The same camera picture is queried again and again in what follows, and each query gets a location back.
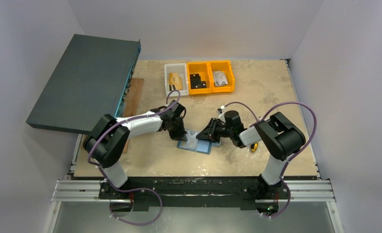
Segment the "teal card holder wallet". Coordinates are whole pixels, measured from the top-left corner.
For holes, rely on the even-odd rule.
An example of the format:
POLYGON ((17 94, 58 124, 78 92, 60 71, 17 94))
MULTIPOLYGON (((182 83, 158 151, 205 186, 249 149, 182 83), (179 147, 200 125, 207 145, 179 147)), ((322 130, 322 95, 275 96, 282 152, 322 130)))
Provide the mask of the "teal card holder wallet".
POLYGON ((212 143, 212 142, 205 141, 205 140, 198 140, 197 148, 195 148, 195 149, 188 149, 188 148, 184 147, 185 142, 186 141, 178 141, 177 148, 178 149, 182 149, 182 150, 189 150, 189 151, 197 152, 197 153, 203 153, 203 154, 210 154, 212 146, 218 147, 218 146, 221 145, 221 142, 212 143))

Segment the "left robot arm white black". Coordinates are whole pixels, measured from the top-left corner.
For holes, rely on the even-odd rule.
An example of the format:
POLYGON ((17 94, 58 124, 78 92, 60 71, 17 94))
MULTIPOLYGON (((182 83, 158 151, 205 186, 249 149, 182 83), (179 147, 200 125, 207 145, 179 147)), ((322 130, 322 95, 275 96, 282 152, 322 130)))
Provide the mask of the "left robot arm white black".
POLYGON ((114 187, 123 187, 128 175, 120 164, 120 157, 128 140, 146 133, 167 131, 171 140, 186 141, 186 112, 183 105, 173 100, 167 106, 132 117, 103 115, 83 142, 88 162, 99 167, 114 187))

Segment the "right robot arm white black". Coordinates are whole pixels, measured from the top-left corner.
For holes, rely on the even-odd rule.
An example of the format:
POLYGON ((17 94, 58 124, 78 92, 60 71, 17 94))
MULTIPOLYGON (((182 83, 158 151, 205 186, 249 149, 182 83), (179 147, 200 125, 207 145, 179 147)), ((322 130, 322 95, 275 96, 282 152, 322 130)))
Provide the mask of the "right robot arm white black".
POLYGON ((212 143, 218 143, 221 138, 229 138, 238 148, 263 142, 270 153, 270 158, 260 175, 260 182, 267 186, 280 183, 288 158, 298 153, 306 144, 303 132, 281 112, 255 123, 250 128, 245 128, 239 113, 230 110, 222 113, 220 118, 211 118, 196 138, 212 143))

